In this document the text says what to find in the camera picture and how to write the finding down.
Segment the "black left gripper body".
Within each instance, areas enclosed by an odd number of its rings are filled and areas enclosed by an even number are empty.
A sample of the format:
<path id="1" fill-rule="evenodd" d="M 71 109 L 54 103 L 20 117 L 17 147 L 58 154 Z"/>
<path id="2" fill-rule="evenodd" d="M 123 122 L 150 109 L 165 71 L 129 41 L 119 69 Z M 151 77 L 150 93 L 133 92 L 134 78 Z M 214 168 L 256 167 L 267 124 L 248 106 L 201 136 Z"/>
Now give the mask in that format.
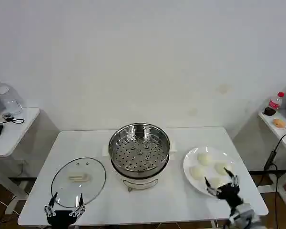
<path id="1" fill-rule="evenodd" d="M 51 229 L 67 229 L 76 222 L 76 217 L 70 215 L 71 213 L 71 210 L 56 210 L 55 216 L 47 216 L 47 222 Z"/>

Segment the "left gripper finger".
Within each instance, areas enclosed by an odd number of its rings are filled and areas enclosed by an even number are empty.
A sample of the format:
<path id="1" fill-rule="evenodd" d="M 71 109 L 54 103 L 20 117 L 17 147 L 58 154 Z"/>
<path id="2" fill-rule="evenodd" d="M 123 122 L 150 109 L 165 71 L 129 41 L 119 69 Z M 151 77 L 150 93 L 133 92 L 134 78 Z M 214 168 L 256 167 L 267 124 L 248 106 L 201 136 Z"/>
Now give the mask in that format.
<path id="1" fill-rule="evenodd" d="M 47 217 L 56 216 L 56 213 L 53 207 L 54 207 L 57 195 L 58 193 L 56 192 L 55 195 L 50 199 L 49 204 L 44 206 L 44 212 Z"/>
<path id="2" fill-rule="evenodd" d="M 77 208 L 74 211 L 72 211 L 69 214 L 69 216 L 80 217 L 85 212 L 85 206 L 84 206 L 83 202 L 84 202 L 83 194 L 81 193 Z"/>

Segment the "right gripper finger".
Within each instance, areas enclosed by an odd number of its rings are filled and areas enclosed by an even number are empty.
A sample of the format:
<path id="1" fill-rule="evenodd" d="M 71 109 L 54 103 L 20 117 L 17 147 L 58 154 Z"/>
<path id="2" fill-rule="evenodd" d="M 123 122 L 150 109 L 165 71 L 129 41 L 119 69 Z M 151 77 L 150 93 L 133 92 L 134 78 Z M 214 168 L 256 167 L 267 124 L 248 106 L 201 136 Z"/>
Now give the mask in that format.
<path id="1" fill-rule="evenodd" d="M 221 186 L 221 179 L 219 177 L 204 177 L 204 180 L 207 192 L 212 196 L 216 196 L 218 192 L 217 189 Z"/>
<path id="2" fill-rule="evenodd" d="M 224 167 L 224 170 L 229 175 L 229 177 L 231 178 L 231 182 L 229 183 L 229 185 L 233 188 L 239 188 L 239 177 L 237 175 L 234 175 L 226 167 Z"/>

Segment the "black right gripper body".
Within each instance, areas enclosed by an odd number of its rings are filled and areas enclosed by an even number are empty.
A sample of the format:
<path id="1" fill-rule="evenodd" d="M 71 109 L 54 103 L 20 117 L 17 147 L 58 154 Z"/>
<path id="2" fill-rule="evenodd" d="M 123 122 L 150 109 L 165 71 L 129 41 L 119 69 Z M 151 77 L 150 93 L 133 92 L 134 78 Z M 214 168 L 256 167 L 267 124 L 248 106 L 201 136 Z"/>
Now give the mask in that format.
<path id="1" fill-rule="evenodd" d="M 244 201 L 239 197 L 240 188 L 238 185 L 223 185 L 217 189 L 216 197 L 225 200 L 230 209 L 235 209 L 237 206 L 242 205 Z"/>

